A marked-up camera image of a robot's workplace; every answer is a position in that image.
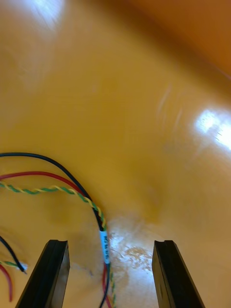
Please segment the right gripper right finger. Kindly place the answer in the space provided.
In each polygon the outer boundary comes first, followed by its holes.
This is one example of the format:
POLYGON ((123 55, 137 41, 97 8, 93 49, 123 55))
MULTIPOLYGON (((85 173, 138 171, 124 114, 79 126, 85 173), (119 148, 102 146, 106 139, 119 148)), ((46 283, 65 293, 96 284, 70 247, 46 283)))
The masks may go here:
POLYGON ((154 242, 152 271, 160 308, 205 306, 174 241, 154 242))

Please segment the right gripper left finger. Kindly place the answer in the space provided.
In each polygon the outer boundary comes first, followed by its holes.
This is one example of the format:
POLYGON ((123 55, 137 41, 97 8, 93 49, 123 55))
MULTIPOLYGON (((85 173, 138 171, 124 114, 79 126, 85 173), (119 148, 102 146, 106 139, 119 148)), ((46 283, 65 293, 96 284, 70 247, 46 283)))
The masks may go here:
POLYGON ((20 296, 17 308, 61 308, 70 258, 68 241, 49 240, 20 296))

